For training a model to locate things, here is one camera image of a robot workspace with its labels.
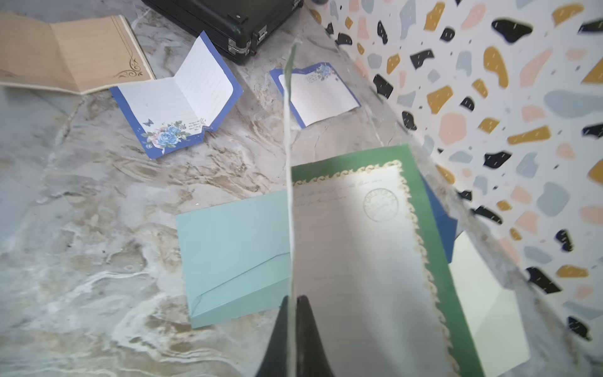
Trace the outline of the dark blue envelope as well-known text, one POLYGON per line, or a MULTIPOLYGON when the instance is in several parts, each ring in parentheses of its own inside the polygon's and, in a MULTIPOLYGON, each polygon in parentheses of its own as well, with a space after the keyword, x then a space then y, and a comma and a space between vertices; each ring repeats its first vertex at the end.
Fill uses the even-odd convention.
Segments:
POLYGON ((437 257, 439 263, 442 264, 442 261, 446 259, 447 264, 451 264, 458 220, 449 215, 444 209, 422 174, 420 174, 419 177, 421 177, 425 192, 425 204, 423 204, 425 207, 424 212, 428 211, 430 213, 427 215, 427 220, 422 220, 422 224, 426 225, 426 230, 422 232, 422 235, 424 235, 427 241, 426 248, 428 255, 431 258, 439 251, 443 254, 442 257, 437 257))

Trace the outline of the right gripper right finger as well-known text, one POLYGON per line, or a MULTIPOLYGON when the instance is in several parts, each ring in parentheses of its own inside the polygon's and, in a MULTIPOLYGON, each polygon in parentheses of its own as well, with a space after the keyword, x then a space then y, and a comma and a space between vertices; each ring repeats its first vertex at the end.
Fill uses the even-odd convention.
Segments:
POLYGON ((309 299, 298 296, 296 306, 296 375, 334 377, 323 348, 309 299))

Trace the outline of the light blue envelope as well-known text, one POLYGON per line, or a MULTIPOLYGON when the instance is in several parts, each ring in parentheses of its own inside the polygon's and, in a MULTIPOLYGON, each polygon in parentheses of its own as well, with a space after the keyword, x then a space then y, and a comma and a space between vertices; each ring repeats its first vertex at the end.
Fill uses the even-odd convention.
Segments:
POLYGON ((178 215, 176 224, 193 328, 276 308, 289 294, 285 191, 178 215))

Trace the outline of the beige letter paper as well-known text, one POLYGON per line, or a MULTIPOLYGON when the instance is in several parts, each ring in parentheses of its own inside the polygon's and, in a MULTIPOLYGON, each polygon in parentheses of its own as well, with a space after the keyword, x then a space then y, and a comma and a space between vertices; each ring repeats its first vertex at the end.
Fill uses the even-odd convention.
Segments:
POLYGON ((1 84, 90 94, 155 75, 127 19, 45 23, 1 15, 1 84))

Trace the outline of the cream white envelope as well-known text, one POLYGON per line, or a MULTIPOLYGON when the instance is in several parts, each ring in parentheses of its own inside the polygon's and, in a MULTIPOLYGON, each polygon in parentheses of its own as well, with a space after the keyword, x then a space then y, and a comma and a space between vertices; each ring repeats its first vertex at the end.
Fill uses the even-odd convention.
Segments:
POLYGON ((516 293, 503 287, 466 234, 449 264, 455 290, 486 376, 501 376, 530 358, 516 293))

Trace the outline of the black box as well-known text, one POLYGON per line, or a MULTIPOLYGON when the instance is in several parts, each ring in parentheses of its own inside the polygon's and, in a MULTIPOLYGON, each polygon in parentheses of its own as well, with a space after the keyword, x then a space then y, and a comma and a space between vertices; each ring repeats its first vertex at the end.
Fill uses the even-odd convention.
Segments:
POLYGON ((242 65, 304 2, 144 0, 144 4, 193 36, 205 33, 223 57, 242 65))

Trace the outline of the white green-bordered letter paper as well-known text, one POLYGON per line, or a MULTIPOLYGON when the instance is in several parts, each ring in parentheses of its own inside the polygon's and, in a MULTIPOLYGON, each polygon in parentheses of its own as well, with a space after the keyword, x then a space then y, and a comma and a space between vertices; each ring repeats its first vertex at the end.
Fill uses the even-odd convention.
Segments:
POLYGON ((301 295, 334 376, 483 375, 419 175, 409 145, 289 167, 292 375, 301 295))

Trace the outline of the white blue-bordered letter paper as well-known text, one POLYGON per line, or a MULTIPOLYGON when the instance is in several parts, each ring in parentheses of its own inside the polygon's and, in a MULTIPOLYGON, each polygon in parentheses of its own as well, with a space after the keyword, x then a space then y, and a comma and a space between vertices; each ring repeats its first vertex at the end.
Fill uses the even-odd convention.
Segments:
POLYGON ((151 160, 204 141, 243 94, 207 33, 193 44, 175 76, 110 89, 151 160))

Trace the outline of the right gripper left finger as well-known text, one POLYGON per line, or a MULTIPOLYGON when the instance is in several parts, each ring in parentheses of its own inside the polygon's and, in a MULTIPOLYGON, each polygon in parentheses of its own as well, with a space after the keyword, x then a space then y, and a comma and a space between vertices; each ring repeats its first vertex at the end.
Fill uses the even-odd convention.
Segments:
POLYGON ((279 313, 273 327, 265 356, 256 373, 256 377, 286 377, 288 353, 288 304, 289 297, 285 296, 280 305, 279 313))

